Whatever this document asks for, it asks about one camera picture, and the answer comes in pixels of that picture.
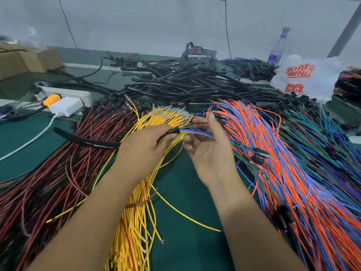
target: green table surface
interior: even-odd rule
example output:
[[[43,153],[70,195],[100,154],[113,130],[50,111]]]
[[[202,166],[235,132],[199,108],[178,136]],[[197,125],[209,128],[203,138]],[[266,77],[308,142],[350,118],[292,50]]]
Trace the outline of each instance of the green table surface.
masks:
[[[60,49],[64,62],[99,64],[106,52],[89,52],[86,55],[80,51]],[[144,57],[145,60],[170,59],[170,57]],[[65,68],[73,75],[80,76],[93,72],[93,69]],[[118,90],[124,84],[131,82],[133,75],[122,72],[101,70],[88,78],[109,88]],[[18,100],[31,88],[34,81],[58,81],[67,79],[56,74],[26,73],[0,81],[0,98]],[[352,110],[342,103],[332,103],[338,117],[358,121],[360,116],[352,114]],[[0,122],[0,156],[23,145],[43,130],[50,118],[47,112],[32,116],[16,123]],[[70,130],[70,122],[55,120],[53,126]],[[0,162],[0,182],[29,171],[40,164],[54,150],[64,143],[64,139],[51,130],[47,131],[37,141]],[[160,169],[155,186],[160,194],[175,208],[191,218],[208,226],[222,229],[212,198],[198,178],[193,164],[185,152],[182,152],[172,163]],[[151,251],[151,266],[153,270],[233,270],[233,264],[223,233],[203,228],[172,210],[160,198],[153,200],[157,216],[157,228],[164,239],[164,244],[156,240]]]

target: white power adapter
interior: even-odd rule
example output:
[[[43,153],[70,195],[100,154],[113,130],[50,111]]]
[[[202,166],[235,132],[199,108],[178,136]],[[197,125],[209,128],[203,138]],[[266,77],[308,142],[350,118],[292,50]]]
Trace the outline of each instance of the white power adapter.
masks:
[[[83,102],[79,98],[64,97],[60,101],[52,104],[49,109],[51,113],[58,116],[69,117],[83,107]]]

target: water bottle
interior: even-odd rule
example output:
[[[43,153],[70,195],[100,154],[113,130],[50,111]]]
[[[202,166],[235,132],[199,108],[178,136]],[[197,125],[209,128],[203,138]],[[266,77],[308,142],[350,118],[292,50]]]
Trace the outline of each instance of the water bottle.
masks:
[[[276,44],[273,46],[273,49],[271,51],[270,56],[268,57],[268,62],[273,63],[274,65],[278,65],[279,60],[281,59],[281,56],[284,51],[284,45],[286,43],[286,37],[288,32],[291,30],[290,27],[284,27],[282,28],[282,34],[281,37],[278,39]]]

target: white plastic bag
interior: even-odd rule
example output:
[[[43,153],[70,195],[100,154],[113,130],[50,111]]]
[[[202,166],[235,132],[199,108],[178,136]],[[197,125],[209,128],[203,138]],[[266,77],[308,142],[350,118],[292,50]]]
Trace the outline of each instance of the white plastic bag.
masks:
[[[331,100],[341,71],[337,57],[316,60],[291,55],[277,69],[270,84],[283,93],[305,94],[322,104]]]

